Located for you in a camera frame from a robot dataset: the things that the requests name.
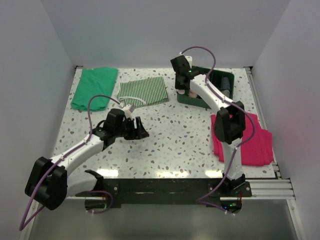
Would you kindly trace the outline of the white pink-trimmed underwear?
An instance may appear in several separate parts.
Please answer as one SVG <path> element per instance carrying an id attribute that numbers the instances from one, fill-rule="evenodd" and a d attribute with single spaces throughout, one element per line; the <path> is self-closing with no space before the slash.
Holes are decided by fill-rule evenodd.
<path id="1" fill-rule="evenodd" d="M 185 95 L 187 93 L 186 90 L 181 90 L 181 89 L 178 89 L 176 92 L 180 95 Z"/>

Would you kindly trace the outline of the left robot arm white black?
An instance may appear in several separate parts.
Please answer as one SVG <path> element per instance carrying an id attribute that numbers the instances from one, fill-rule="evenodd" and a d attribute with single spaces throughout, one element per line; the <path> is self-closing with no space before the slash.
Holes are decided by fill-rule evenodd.
<path id="1" fill-rule="evenodd" d="M 51 158 L 38 158 L 24 192 L 47 209 L 55 210 L 69 196 L 68 177 L 85 161 L 103 152 L 117 138 L 134 141 L 149 136 L 139 116 L 132 118 L 130 110 L 113 108 L 74 147 Z"/>

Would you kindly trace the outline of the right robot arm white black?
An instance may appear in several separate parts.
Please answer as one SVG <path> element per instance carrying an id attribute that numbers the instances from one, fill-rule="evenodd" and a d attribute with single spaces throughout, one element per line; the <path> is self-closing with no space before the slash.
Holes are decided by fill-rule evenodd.
<path id="1" fill-rule="evenodd" d="M 181 54 L 170 60 L 175 72 L 175 88 L 190 90 L 215 111 L 214 135 L 221 142 L 224 156 L 224 171 L 221 181 L 209 193 L 200 197 L 209 197 L 222 187 L 230 197 L 235 196 L 245 183 L 241 160 L 241 144 L 246 129 L 245 111 L 242 102 L 233 102 L 209 80 L 210 71 L 204 73 L 191 67 L 187 58 Z"/>

